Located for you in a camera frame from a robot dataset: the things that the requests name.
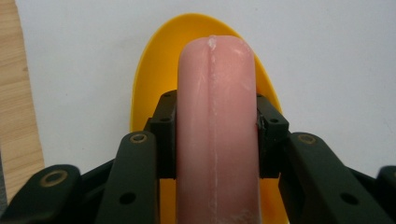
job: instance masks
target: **metal bolt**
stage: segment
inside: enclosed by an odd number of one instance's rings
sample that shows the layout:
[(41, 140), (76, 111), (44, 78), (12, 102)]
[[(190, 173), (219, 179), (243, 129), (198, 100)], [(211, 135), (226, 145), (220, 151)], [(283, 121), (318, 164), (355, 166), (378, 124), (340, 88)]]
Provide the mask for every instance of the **metal bolt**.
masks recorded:
[(54, 170), (40, 179), (40, 186), (43, 188), (49, 188), (58, 185), (67, 178), (67, 172), (65, 170)]
[(145, 134), (142, 134), (142, 133), (134, 134), (130, 138), (130, 141), (132, 143), (143, 143), (143, 142), (146, 142), (146, 140), (148, 140), (148, 136)]
[(305, 133), (298, 135), (298, 140), (308, 145), (312, 145), (317, 142), (317, 139), (314, 136)]

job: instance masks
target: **yellow plate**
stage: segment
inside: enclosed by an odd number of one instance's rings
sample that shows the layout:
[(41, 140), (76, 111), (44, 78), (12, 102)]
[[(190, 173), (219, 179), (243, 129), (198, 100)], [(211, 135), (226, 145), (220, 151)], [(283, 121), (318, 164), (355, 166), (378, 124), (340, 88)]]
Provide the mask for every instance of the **yellow plate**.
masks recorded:
[[(152, 117), (160, 96), (177, 88), (178, 57), (193, 39), (237, 32), (221, 21), (201, 14), (184, 14), (165, 23), (148, 42), (134, 77), (131, 108), (131, 132), (143, 130)], [(281, 111), (271, 81), (255, 55), (257, 92), (266, 96)], [(262, 222), (287, 223), (277, 188), (277, 179), (261, 180)], [(176, 223), (176, 181), (161, 180), (161, 223)]]

